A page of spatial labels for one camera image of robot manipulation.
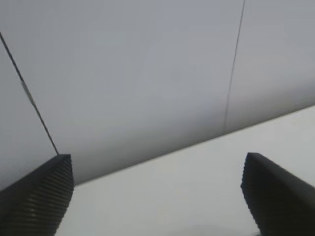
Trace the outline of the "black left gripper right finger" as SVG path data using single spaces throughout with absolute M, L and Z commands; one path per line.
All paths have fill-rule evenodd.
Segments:
M 241 189 L 262 236 L 315 234 L 315 188 L 267 157 L 247 154 Z

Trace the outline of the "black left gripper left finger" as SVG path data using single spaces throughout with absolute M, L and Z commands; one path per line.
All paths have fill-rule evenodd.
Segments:
M 0 192 L 0 234 L 55 235 L 73 191 L 71 156 L 53 157 Z

